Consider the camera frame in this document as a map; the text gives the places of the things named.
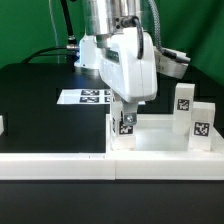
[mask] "black tabletop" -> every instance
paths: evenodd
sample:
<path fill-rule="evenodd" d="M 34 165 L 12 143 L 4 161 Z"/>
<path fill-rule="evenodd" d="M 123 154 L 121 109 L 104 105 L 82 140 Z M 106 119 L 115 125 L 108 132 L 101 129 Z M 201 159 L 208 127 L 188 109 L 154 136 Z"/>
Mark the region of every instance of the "black tabletop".
<path fill-rule="evenodd" d="M 158 74 L 154 101 L 138 113 L 171 114 L 177 82 L 195 83 L 195 100 L 216 103 L 215 127 L 224 134 L 224 88 L 196 68 L 177 80 Z M 108 88 L 99 75 L 66 64 L 11 64 L 0 70 L 0 152 L 105 152 L 108 105 L 57 105 L 62 89 Z"/>
<path fill-rule="evenodd" d="M 216 103 L 223 134 L 223 87 L 195 68 L 183 80 L 158 74 L 155 101 L 139 113 L 170 114 L 177 82 Z M 106 88 L 68 65 L 12 64 L 0 70 L 0 152 L 103 152 L 105 105 L 56 105 L 61 89 Z M 223 224 L 223 181 L 0 181 L 1 223 Z"/>

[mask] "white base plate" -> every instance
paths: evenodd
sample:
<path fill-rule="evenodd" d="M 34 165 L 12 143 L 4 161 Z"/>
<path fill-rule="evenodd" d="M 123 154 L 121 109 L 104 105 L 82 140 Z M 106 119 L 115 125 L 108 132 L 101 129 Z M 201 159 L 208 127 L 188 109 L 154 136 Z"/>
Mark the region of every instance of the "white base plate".
<path fill-rule="evenodd" d="M 136 149 L 113 151 L 108 115 L 106 153 L 4 153 L 0 179 L 224 180 L 224 139 L 214 131 L 212 151 L 188 151 L 188 137 L 172 133 L 172 119 L 172 115 L 138 115 Z"/>

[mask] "white wall piece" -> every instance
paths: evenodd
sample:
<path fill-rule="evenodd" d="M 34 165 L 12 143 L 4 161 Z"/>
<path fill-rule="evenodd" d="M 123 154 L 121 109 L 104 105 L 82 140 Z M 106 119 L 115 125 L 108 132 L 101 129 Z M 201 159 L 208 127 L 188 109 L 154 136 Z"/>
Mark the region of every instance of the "white wall piece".
<path fill-rule="evenodd" d="M 194 84 L 178 83 L 175 92 L 173 132 L 187 135 L 190 131 Z"/>
<path fill-rule="evenodd" d="M 79 180 L 115 180 L 115 161 L 103 154 L 79 154 Z"/>
<path fill-rule="evenodd" d="M 189 138 L 190 150 L 211 150 L 215 104 L 194 102 Z"/>
<path fill-rule="evenodd" d="M 2 118 L 2 116 L 0 116 L 0 135 L 2 134 L 3 131 L 4 131 L 3 118 Z"/>

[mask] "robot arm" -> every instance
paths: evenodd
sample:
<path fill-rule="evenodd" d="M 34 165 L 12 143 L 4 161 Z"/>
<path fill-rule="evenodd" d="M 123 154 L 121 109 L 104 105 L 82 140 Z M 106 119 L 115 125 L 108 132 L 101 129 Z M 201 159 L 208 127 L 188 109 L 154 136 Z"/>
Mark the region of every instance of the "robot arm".
<path fill-rule="evenodd" d="M 96 38 L 102 80 L 121 97 L 126 125 L 137 122 L 139 101 L 156 97 L 154 48 L 143 32 L 141 0 L 83 0 L 86 34 Z"/>

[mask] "green backdrop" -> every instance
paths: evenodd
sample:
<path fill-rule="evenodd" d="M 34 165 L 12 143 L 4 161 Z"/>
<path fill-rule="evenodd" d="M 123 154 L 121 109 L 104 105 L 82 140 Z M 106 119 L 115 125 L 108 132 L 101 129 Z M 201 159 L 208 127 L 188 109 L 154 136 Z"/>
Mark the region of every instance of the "green backdrop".
<path fill-rule="evenodd" d="M 183 50 L 192 65 L 224 85 L 224 1 L 157 0 L 164 47 Z M 59 0 L 52 0 L 60 45 L 67 42 Z M 82 2 L 69 2 L 77 39 L 84 34 Z M 48 0 L 0 3 L 0 67 L 18 63 L 31 53 L 55 46 Z M 38 58 L 33 62 L 56 62 Z"/>

